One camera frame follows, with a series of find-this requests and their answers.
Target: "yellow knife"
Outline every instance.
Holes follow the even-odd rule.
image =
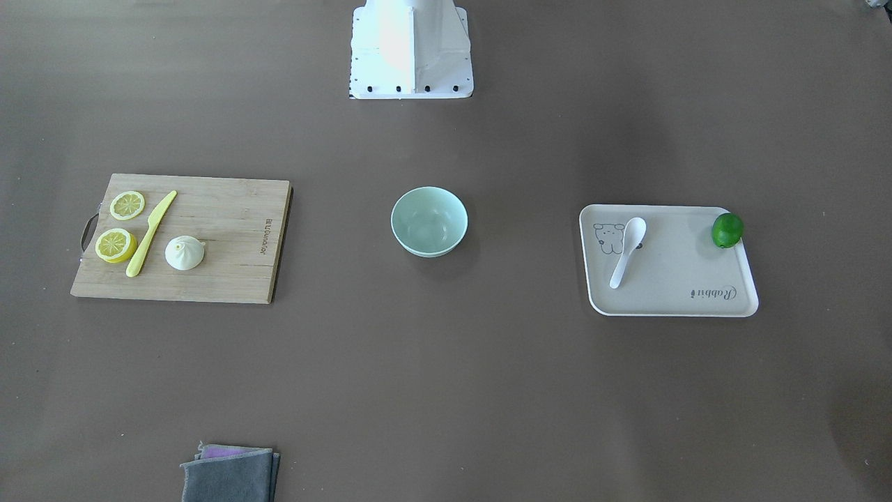
[[[133,257],[130,258],[130,263],[127,264],[128,277],[136,277],[139,275],[139,271],[143,270],[145,255],[149,252],[149,246],[152,244],[152,238],[155,237],[155,231],[158,229],[158,225],[161,223],[161,218],[164,216],[164,213],[167,212],[167,208],[170,207],[170,203],[173,202],[173,199],[176,196],[177,191],[171,191],[160,201],[160,203],[158,203],[157,206],[155,206],[154,209],[152,209],[152,213],[149,214],[149,230],[145,233],[143,241],[139,243],[139,247],[136,248]]]

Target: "blue gray cloth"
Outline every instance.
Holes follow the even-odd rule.
[[[198,446],[186,470],[183,502],[273,502],[279,454],[272,448]]]

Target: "white tray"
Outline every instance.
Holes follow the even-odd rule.
[[[747,252],[713,244],[721,207],[588,205],[579,214],[589,301],[604,315],[748,317],[759,299]],[[619,288],[610,276],[623,252],[623,227],[648,224]]]

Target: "logo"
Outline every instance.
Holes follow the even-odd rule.
[[[733,300],[737,297],[737,288],[722,286],[720,289],[692,289],[690,297],[696,299]]]
[[[269,218],[266,221],[266,224],[263,225],[263,240],[260,242],[260,254],[265,255],[267,253],[267,245],[269,243],[269,233],[272,232],[273,221]]]

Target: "spoon handle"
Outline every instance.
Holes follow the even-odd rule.
[[[630,254],[623,253],[622,256],[619,257],[619,263],[616,264],[616,269],[614,270],[613,277],[610,278],[610,287],[613,289],[619,288],[619,283],[623,280],[623,274],[625,273],[625,265],[629,263]]]

